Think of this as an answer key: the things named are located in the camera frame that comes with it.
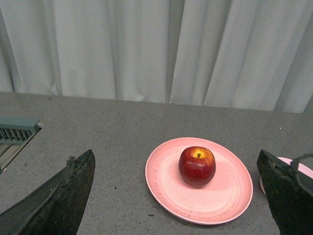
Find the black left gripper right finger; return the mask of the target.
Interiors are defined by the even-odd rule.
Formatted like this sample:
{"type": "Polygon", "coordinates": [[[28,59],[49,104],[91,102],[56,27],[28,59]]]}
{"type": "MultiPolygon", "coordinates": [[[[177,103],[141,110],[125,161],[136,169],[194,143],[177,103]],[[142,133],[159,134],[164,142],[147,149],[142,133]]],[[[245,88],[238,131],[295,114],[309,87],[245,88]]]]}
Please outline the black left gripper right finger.
{"type": "Polygon", "coordinates": [[[263,149],[258,156],[269,208],[282,235],[313,233],[313,179],[300,171],[300,163],[312,157],[304,154],[288,164],[263,149]]]}

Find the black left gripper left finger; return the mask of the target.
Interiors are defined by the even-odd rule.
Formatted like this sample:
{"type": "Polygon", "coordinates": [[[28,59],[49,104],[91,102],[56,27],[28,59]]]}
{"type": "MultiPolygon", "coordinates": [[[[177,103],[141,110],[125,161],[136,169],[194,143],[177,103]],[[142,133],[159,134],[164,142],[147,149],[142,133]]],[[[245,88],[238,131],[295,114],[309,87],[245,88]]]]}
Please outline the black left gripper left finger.
{"type": "Polygon", "coordinates": [[[0,215],[2,235],[75,235],[80,227],[95,172],[91,150],[67,165],[0,215]]]}

